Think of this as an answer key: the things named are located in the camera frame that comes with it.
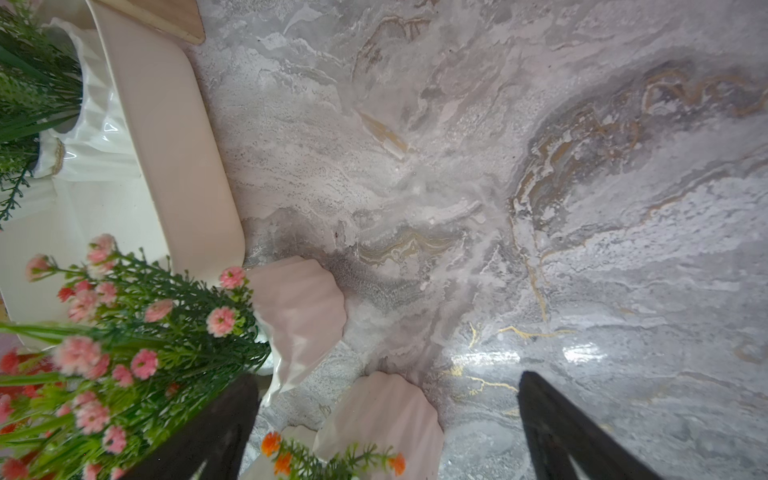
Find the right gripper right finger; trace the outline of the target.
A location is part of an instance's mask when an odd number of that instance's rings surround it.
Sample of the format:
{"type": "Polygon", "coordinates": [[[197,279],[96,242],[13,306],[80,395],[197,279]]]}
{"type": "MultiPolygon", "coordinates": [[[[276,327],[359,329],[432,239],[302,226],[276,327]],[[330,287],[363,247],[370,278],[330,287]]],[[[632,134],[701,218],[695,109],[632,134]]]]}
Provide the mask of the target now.
{"type": "Polygon", "coordinates": [[[661,479],[538,373],[522,373],[518,404],[538,479],[661,479]]]}

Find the orange flower pot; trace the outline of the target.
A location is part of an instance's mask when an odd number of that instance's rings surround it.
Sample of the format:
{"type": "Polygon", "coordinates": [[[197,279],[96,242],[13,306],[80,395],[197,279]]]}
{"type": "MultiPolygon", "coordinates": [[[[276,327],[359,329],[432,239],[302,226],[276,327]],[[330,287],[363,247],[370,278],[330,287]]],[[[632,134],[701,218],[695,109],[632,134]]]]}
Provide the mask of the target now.
{"type": "Polygon", "coordinates": [[[318,430],[281,431],[322,460],[349,447],[376,445],[405,460],[403,479],[436,479],[444,445],[437,410],[423,391],[398,374],[374,372],[357,379],[318,430]]]}

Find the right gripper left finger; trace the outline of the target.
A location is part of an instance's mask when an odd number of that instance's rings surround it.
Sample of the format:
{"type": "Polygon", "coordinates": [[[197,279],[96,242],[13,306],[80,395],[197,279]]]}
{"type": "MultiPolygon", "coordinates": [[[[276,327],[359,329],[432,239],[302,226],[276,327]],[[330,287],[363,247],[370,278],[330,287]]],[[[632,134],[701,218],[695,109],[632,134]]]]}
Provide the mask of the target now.
{"type": "Polygon", "coordinates": [[[260,409],[258,377],[245,373],[125,479],[236,479],[260,409]]]}

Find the potted plant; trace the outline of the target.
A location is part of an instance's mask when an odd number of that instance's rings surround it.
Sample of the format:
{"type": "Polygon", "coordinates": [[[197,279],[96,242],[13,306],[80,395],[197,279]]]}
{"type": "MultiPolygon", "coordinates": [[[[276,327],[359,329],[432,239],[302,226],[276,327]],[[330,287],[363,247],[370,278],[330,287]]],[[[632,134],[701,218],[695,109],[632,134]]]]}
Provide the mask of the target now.
{"type": "Polygon", "coordinates": [[[99,33],[1,5],[1,221],[41,210],[53,183],[141,170],[99,33]]]}

